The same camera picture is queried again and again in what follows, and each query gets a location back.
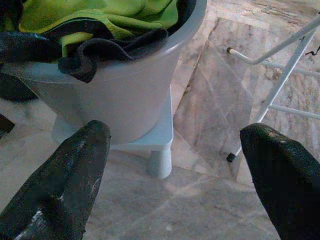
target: plastic bucket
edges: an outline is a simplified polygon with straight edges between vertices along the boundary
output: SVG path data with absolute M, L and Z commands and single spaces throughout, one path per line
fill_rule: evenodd
M 22 78 L 73 128 L 99 120 L 110 127 L 112 144 L 129 143 L 157 123 L 181 49 L 202 23 L 207 0 L 189 0 L 188 5 L 193 8 L 189 18 L 161 49 L 141 60 L 102 62 L 88 84 L 50 63 L 10 63 L 2 71 Z

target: stool leg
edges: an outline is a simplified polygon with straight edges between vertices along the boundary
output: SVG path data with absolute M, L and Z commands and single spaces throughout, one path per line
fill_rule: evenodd
M 169 176 L 171 170 L 172 163 L 170 147 L 160 151 L 151 151 L 151 156 L 147 165 L 147 172 L 152 177 L 165 179 Z

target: marble floor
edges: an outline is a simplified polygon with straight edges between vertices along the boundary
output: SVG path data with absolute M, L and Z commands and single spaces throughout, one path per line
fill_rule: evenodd
M 313 0 L 208 0 L 204 21 L 183 49 L 172 80 L 174 140 L 171 175 L 146 174 L 144 152 L 111 151 L 85 240 L 278 240 L 243 156 L 226 161 L 281 71 L 249 66 L 229 46 L 257 57 L 308 23 Z M 320 32 L 309 46 L 316 50 Z M 296 44 L 270 60 L 285 64 Z M 299 67 L 320 70 L 319 56 Z M 276 103 L 320 112 L 318 78 L 292 74 Z M 41 100 L 0 99 L 15 123 L 0 139 L 0 210 L 58 147 L 56 114 Z M 320 121 L 270 111 L 264 123 L 300 141 L 320 159 Z

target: white plastic stool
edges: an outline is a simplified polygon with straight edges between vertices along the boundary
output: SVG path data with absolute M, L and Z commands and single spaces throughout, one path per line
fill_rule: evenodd
M 57 116 L 54 122 L 52 138 L 62 143 L 77 130 L 72 129 L 63 118 Z M 147 164 L 147 172 L 155 178 L 164 179 L 172 170 L 171 144 L 174 138 L 174 127 L 171 106 L 171 91 L 163 104 L 160 118 L 156 125 L 141 138 L 125 143 L 111 144 L 111 149 L 122 151 L 147 150 L 151 156 Z

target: metal rod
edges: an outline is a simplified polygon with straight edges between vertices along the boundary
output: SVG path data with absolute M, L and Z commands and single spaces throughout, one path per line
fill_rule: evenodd
M 302 54 L 305 52 L 308 44 L 310 43 L 310 41 L 314 37 L 315 32 L 316 32 L 316 29 L 314 29 L 307 36 L 305 36 L 302 39 L 302 41 L 299 43 L 299 45 L 296 48 L 294 54 L 292 55 L 292 57 L 290 58 L 290 60 L 286 64 L 286 66 L 285 66 L 280 78 L 278 79 L 277 83 L 273 86 L 273 88 L 271 89 L 271 91 L 270 91 L 268 97 L 266 98 L 264 104 L 260 108 L 259 113 L 253 119 L 253 121 L 252 121 L 253 123 L 261 123 L 261 121 L 264 119 L 264 117 L 266 116 L 266 114 L 267 114 L 267 112 L 269 110 L 269 107 L 272 105 L 272 103 L 276 99 L 277 95 L 279 94 L 280 90 L 285 85 L 286 81 L 288 80 L 288 77 L 290 76 L 290 74 L 292 73 L 293 69 L 297 65 L 297 63 L 300 60 Z M 242 148 L 241 148 L 241 145 L 240 145 L 240 147 L 237 149 L 237 151 L 235 151 L 234 158 L 241 152 L 241 150 L 242 150 Z
M 304 116 L 307 118 L 320 119 L 320 114 L 311 113 L 308 111 L 301 111 L 298 109 L 289 108 L 289 107 L 285 107 L 285 106 L 279 106 L 279 105 L 273 104 L 273 105 L 269 106 L 269 109 L 274 109 L 274 110 L 281 111 L 284 113 L 296 114 L 296 115 Z
M 232 47 L 228 47 L 227 52 L 232 55 L 237 56 L 238 58 L 240 58 L 241 60 L 245 61 L 248 64 L 257 65 L 257 64 L 262 63 L 264 60 L 270 58 L 271 56 L 273 56 L 274 54 L 276 54 L 280 50 L 284 49 L 286 46 L 288 46 L 288 45 L 294 43 L 295 41 L 297 41 L 298 39 L 302 38 L 310 31 L 316 29 L 319 25 L 320 25 L 320 15 L 318 15 L 314 20 L 312 20 L 309 24 L 307 24 L 306 26 L 301 28 L 299 31 L 294 33 L 287 40 L 283 41 L 278 46 L 272 48 L 267 53 L 265 53 L 264 55 L 262 55 L 261 57 L 259 57 L 257 59 L 251 59 L 251 58 L 243 55 L 242 53 L 234 50 Z
M 284 69 L 286 66 L 281 65 L 281 64 L 277 64 L 277 63 L 272 63 L 269 61 L 263 61 L 261 63 L 261 65 L 264 65 L 266 67 L 270 67 L 270 68 L 275 68 L 275 69 Z M 315 71 L 309 71 L 309 70 L 303 70 L 301 68 L 294 68 L 293 73 L 297 73 L 297 74 L 304 74 L 307 76 L 315 76 L 315 77 L 320 77 L 320 72 L 315 72 Z

